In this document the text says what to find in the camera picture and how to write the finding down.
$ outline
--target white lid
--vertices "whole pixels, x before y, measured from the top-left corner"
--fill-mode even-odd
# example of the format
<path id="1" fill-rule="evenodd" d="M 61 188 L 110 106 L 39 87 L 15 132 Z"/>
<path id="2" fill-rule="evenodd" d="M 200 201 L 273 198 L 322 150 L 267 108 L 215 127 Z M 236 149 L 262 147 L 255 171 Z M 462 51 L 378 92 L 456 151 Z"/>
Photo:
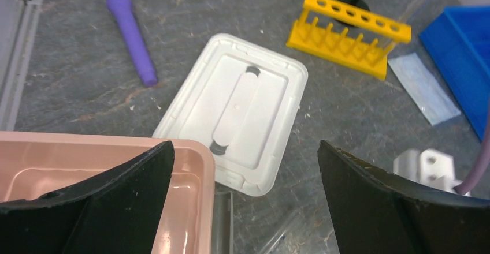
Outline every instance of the white lid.
<path id="1" fill-rule="evenodd" d="M 207 145 L 217 182 L 262 196 L 276 180 L 307 79 L 305 66 L 294 59 L 215 35 L 153 137 Z"/>

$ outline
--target gray granite surface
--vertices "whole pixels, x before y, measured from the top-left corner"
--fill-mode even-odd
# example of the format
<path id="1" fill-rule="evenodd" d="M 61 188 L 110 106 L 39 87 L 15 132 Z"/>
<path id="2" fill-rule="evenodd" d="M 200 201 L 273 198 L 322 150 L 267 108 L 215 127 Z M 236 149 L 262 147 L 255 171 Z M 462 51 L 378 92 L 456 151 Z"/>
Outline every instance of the gray granite surface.
<path id="1" fill-rule="evenodd" d="M 16 130 L 151 136 L 207 40 L 220 32 L 300 60 L 309 80 L 274 188 L 263 197 L 234 195 L 235 253 L 256 252 L 295 208 L 303 227 L 283 253 L 339 253 L 316 157 L 322 139 L 386 170 L 413 147 L 453 155 L 458 178 L 469 171 L 478 139 L 464 116 L 432 127 L 391 71 L 380 81 L 286 48 L 302 0 L 133 1 L 159 85 L 142 86 L 105 0 L 44 0 Z M 365 1 L 397 18 L 411 0 Z M 413 42 L 391 56 L 415 51 L 441 80 L 417 34 L 454 4 L 424 6 L 411 22 Z M 474 196 L 490 197 L 489 177 Z"/>

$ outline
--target yellow test tube rack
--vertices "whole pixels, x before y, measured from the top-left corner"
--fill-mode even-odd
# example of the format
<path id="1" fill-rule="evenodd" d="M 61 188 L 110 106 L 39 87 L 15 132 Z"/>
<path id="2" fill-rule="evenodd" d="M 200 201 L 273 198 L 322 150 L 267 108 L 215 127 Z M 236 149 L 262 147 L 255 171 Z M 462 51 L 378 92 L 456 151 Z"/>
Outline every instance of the yellow test tube rack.
<path id="1" fill-rule="evenodd" d="M 361 33 L 357 38 L 348 37 L 348 28 L 341 33 L 333 32 L 333 24 L 326 28 L 317 26 L 318 17 L 307 23 L 308 14 L 316 12 L 338 21 L 367 29 L 391 39 L 384 48 L 378 46 L 378 39 L 363 42 Z M 332 62 L 371 74 L 382 80 L 386 78 L 387 55 L 397 43 L 408 43 L 411 27 L 357 8 L 337 0 L 305 0 L 303 12 L 291 29 L 286 46 L 327 59 Z"/>

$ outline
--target blue container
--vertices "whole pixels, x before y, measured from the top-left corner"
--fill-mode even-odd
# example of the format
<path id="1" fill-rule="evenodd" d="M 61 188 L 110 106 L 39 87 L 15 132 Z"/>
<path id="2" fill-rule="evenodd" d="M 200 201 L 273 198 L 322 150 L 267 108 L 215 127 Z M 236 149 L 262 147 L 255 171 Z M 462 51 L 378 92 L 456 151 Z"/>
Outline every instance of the blue container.
<path id="1" fill-rule="evenodd" d="M 490 96 L 490 6 L 446 8 L 420 39 L 481 140 Z"/>

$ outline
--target purple cylinder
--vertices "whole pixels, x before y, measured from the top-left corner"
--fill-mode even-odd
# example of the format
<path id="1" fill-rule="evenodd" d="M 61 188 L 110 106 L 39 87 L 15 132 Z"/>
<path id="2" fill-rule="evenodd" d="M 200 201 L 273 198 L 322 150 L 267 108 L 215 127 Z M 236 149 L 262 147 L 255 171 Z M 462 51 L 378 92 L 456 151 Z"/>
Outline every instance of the purple cylinder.
<path id="1" fill-rule="evenodd" d="M 133 15 L 131 0 L 106 0 L 106 2 L 107 8 L 116 18 L 143 85 L 146 87 L 156 85 L 158 83 L 157 73 Z"/>

